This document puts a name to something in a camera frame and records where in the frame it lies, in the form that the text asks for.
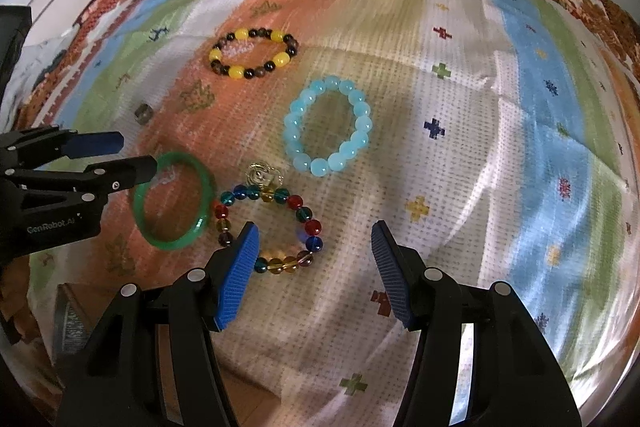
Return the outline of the silver metal tin box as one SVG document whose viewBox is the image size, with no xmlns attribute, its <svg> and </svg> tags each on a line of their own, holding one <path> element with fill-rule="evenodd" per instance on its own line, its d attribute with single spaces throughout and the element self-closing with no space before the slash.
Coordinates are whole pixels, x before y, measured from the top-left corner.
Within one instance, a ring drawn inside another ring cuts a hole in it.
<svg viewBox="0 0 640 427">
<path fill-rule="evenodd" d="M 113 289 L 84 284 L 58 285 L 54 308 L 51 359 L 62 378 L 73 366 L 100 317 L 114 296 Z"/>
</svg>

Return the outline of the crumpled white blue clothes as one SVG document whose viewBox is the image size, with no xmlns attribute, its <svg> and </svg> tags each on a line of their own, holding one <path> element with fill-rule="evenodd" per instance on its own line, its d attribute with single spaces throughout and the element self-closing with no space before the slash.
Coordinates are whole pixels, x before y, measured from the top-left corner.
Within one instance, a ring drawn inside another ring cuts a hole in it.
<svg viewBox="0 0 640 427">
<path fill-rule="evenodd" d="M 32 46 L 24 46 L 2 96 L 2 127 L 11 124 L 18 106 L 28 99 L 43 72 L 51 68 L 55 57 L 66 48 L 67 44 L 62 37 L 44 40 Z"/>
</svg>

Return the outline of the green jade bangle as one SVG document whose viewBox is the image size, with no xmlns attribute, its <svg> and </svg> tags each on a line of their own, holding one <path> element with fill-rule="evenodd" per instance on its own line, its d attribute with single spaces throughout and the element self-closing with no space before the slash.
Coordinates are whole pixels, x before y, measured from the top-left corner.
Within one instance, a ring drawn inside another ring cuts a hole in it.
<svg viewBox="0 0 640 427">
<path fill-rule="evenodd" d="M 153 247 L 186 248 L 207 228 L 216 192 L 213 173 L 198 158 L 167 152 L 157 158 L 156 176 L 134 190 L 134 222 Z"/>
</svg>

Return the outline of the striped colourful bed blanket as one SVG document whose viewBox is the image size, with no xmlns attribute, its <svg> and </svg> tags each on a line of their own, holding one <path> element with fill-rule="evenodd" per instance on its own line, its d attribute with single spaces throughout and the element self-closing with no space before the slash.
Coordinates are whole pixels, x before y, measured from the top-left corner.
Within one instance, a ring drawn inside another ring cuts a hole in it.
<svg viewBox="0 0 640 427">
<path fill-rule="evenodd" d="M 418 337 L 370 251 L 385 220 L 455 280 L 510 283 L 584 421 L 639 352 L 639 69 L 554 0 L 93 0 L 9 126 L 116 129 L 260 162 L 322 223 L 214 341 L 265 426 L 388 426 Z"/>
</svg>

